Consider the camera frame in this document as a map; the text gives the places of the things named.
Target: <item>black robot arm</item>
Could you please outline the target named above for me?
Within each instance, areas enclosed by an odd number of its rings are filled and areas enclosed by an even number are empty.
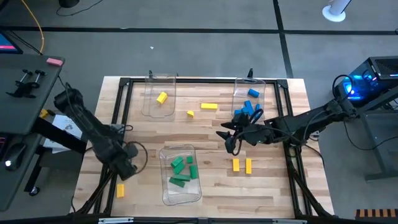
[[[351,102],[340,97],[297,116],[272,118],[265,120],[264,124],[256,124],[256,117],[261,116],[262,112],[262,109],[259,109],[251,117],[240,113],[231,122],[221,124],[222,127],[235,130],[234,134],[217,132],[225,140],[228,153],[236,155],[236,141],[246,141],[252,146],[257,143],[288,141],[291,145],[301,146],[306,143],[311,133],[322,131],[333,122],[355,119],[358,116]]]
[[[65,91],[54,98],[55,107],[67,115],[93,144],[95,156],[109,169],[126,180],[136,173],[137,167],[131,158],[137,155],[137,148],[131,144],[122,147],[123,136],[118,129],[103,125],[83,104],[81,93],[66,83]]]

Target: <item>wooden tabletop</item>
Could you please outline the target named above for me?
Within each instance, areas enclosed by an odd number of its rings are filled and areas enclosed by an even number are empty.
[[[111,122],[120,77],[104,77],[95,116],[104,124]],[[310,109],[304,80],[288,79],[294,114]],[[231,154],[216,131],[225,131],[221,123],[231,120],[233,84],[178,83],[175,117],[173,121],[153,121],[141,113],[144,83],[135,83],[127,124],[134,130],[126,133],[125,141],[139,141],[149,151],[147,167],[124,183],[124,198],[114,198],[112,216],[130,217],[213,217],[213,218],[293,218],[292,199],[287,178],[282,143],[243,143],[237,156],[241,163],[239,173],[232,171]],[[123,93],[120,123],[126,90]],[[278,116],[272,85],[266,86],[265,118]],[[201,110],[200,103],[217,103],[218,109]],[[193,110],[193,119],[187,111]],[[165,146],[191,144],[196,149],[202,198],[193,203],[167,206],[162,201],[159,151]],[[317,142],[309,142],[319,150]],[[144,153],[133,162],[142,167]],[[252,159],[252,174],[244,171],[245,158]],[[308,188],[326,211],[333,213],[322,160],[310,149],[302,151]],[[93,151],[85,154],[73,200],[79,209],[94,192],[100,179],[102,164]],[[104,191],[106,203],[108,187]],[[304,211],[301,191],[300,208]]]

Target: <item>green block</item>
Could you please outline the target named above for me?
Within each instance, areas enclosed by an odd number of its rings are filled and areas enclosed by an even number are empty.
[[[190,166],[189,171],[191,173],[191,179],[198,178],[198,166],[196,166],[196,165]]]
[[[193,162],[192,156],[187,156],[187,164],[191,164]]]
[[[173,177],[170,178],[169,182],[172,183],[172,184],[175,184],[175,185],[177,185],[179,187],[184,187],[185,186],[185,182],[182,182],[181,180],[174,179]]]
[[[177,158],[175,158],[172,162],[172,167],[175,168],[177,167],[177,165],[179,165],[182,162],[182,157],[178,156]]]
[[[174,167],[174,174],[179,174],[181,171],[185,168],[185,165],[183,162],[180,162],[176,167]]]
[[[176,175],[174,175],[173,178],[174,178],[174,179],[177,179],[177,180],[181,180],[181,181],[190,181],[190,180],[191,180],[191,177],[190,177],[190,176],[188,176],[188,175],[183,175],[183,174],[176,174]]]

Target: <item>gray floor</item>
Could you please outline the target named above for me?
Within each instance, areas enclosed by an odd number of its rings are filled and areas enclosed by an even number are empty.
[[[104,0],[73,17],[58,17],[56,1],[27,1],[42,26],[276,29],[271,0]],[[77,11],[96,0],[82,1]],[[358,0],[347,8],[342,23],[324,20],[327,0],[279,0],[285,29],[395,30],[395,0]],[[1,25],[34,26],[19,1],[0,12]],[[17,32],[39,47],[38,32]],[[349,73],[370,56],[398,55],[398,38],[381,35],[287,35],[295,78],[304,78],[312,108],[332,98],[333,79]],[[277,34],[155,34],[46,32],[45,54],[65,57],[61,74],[79,89],[85,105],[95,110],[105,75],[145,75],[178,72],[183,76],[286,77]],[[57,84],[50,99],[62,89]],[[52,100],[47,102],[53,108]],[[349,124],[358,132],[359,123]],[[341,124],[332,124],[320,136],[326,176],[335,213],[353,218],[357,208],[397,208],[398,179],[365,183],[364,175],[377,172],[372,152],[356,150]],[[361,133],[352,134],[362,147],[370,147]],[[77,171],[49,169],[40,175],[42,192],[30,198],[20,190],[12,207],[0,219],[63,215],[69,212]]]

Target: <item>yellow block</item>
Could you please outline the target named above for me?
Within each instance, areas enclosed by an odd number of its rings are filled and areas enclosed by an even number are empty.
[[[116,198],[124,197],[124,184],[118,184],[116,189]]]
[[[200,105],[200,108],[202,109],[214,109],[217,110],[217,104],[216,103],[202,103]]]
[[[47,115],[49,115],[49,112],[45,109],[42,109],[42,111],[40,111],[40,117],[41,118],[45,118]]]
[[[233,170],[239,172],[239,159],[233,159]]]
[[[188,111],[187,114],[193,118],[193,111]]]
[[[167,99],[167,93],[162,92],[160,95],[157,97],[157,100],[160,104],[163,104],[164,101]]]
[[[246,174],[251,174],[251,159],[246,159]]]

